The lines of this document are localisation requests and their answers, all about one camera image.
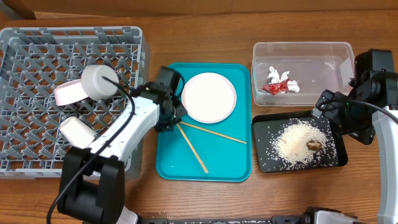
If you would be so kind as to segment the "dark food scrap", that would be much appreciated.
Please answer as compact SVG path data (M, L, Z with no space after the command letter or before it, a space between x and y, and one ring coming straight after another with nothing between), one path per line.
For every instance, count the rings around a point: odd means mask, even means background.
M310 151L321 151L323 145L320 141L310 140L306 143L308 150Z

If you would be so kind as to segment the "white tissue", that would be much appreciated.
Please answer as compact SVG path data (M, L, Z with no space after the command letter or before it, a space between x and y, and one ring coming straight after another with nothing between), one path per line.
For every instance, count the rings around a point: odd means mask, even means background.
M286 71L282 75L279 75L278 71L273 66L270 66L269 74L267 77L267 84L278 83L278 82L284 81L289 78L289 73L290 73L289 71ZM288 88L289 88L288 91L290 91L290 92L298 93L300 91L298 82L295 80L291 80L291 79L289 80Z

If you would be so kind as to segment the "grey bowl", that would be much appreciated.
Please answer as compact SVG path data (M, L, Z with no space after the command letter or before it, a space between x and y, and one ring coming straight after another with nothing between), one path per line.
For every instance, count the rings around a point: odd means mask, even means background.
M103 77L115 83L119 82L118 75L109 66L89 65L83 70L81 85L85 93L93 100L107 99L117 92L118 88L109 81L103 79Z

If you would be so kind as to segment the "pink plastic bowl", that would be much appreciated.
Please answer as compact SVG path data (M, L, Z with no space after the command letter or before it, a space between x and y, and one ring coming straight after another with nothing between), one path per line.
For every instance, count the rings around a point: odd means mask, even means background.
M88 97L85 93L81 79L63 83L54 89L55 102L57 106L69 105Z

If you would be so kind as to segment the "pink round plate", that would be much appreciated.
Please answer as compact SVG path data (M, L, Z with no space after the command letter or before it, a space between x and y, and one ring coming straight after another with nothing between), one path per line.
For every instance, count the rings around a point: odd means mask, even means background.
M233 112L236 102L233 84L213 72L195 75L182 92L182 105L189 117L200 123L218 123L226 119Z

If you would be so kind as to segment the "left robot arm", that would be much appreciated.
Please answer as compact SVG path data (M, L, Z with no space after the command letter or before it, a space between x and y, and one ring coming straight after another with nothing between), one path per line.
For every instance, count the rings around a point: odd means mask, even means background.
M99 137L85 123L70 117L59 126L72 147L65 154L59 193L47 213L71 216L85 223L139 223L125 206L125 171L134 151L152 128L171 131L186 114L179 101L181 81L155 81L127 96L129 103Z

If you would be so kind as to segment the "white paper cup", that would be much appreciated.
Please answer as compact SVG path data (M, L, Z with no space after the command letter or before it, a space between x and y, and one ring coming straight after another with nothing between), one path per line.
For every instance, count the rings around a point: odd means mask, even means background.
M62 122L59 130L72 146L80 149L86 148L95 139L95 132L74 116Z

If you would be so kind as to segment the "red foil sauce packet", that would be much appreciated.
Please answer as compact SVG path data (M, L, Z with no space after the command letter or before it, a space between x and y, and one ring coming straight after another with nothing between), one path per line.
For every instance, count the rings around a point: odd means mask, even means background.
M270 84L265 84L262 86L262 89L268 93L270 93L271 95L276 95L278 93L281 93L283 91L288 91L288 82L289 82L289 78L278 82L278 83L270 83Z

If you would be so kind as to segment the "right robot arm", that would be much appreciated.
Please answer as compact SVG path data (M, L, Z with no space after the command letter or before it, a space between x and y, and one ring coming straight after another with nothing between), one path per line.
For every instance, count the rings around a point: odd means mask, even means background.
M397 223L397 74L364 71L350 84L349 95L325 90L312 115L324 117L338 135L363 144L377 138L381 171L378 223Z

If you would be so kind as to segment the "wooden chopstick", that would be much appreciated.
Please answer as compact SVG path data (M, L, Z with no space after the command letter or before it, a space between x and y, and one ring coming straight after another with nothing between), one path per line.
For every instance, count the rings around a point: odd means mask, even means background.
M187 123L187 122L184 122L184 121L181 121L179 124L182 124L182 125L194 128L194 129L198 129L200 131L204 131L204 132L207 132L207 133L210 133L210 134L222 137L222 138L226 138L226 139L229 139L229 140L232 140L232 141L236 141L236 142L239 142L239 143L242 143L242 144L247 144L246 141L242 141L240 139L236 139L236 138L233 138L231 136L227 136L225 134L217 133L215 131L212 131L212 130L209 130L209 129L205 129L205 128L202 128L202 127L199 127L199 126L196 126L194 124L190 124L190 123Z
M201 165L201 168L203 169L204 173L208 174L209 172L208 172L208 169L206 168L206 165L203 163L202 159L200 158L197 151L193 147L192 143L190 142L189 138L185 134L184 130L181 128L181 126L179 124L176 124L176 126L177 126L178 130L180 131L180 133L182 134L184 140L187 142L187 144L188 144L189 148L191 149L191 151L193 152L194 156L196 157L198 163Z

